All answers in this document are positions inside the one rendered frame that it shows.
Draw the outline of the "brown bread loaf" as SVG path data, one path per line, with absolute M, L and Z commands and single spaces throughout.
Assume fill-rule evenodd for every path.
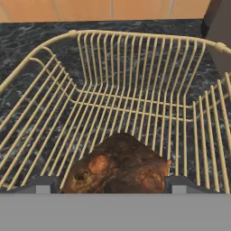
M 130 134 L 113 134 L 71 167 L 62 193 L 162 193 L 171 160 Z

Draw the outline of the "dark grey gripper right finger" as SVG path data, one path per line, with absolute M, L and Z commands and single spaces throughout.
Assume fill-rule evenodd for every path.
M 163 192 L 170 194 L 208 194 L 213 193 L 213 190 L 198 186 L 184 176 L 169 176 L 164 179 Z

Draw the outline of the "dark grey cabinet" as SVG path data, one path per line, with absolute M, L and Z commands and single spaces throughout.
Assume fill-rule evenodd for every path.
M 210 0 L 201 23 L 203 38 L 224 43 L 231 50 L 231 0 Z M 208 48 L 221 77 L 231 74 L 231 53 L 217 48 Z

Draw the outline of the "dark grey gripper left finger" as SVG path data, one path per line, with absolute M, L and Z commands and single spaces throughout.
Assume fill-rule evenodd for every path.
M 11 193 L 23 194 L 51 194 L 58 193 L 60 179 L 55 176 L 39 176 L 25 185 L 11 189 Z

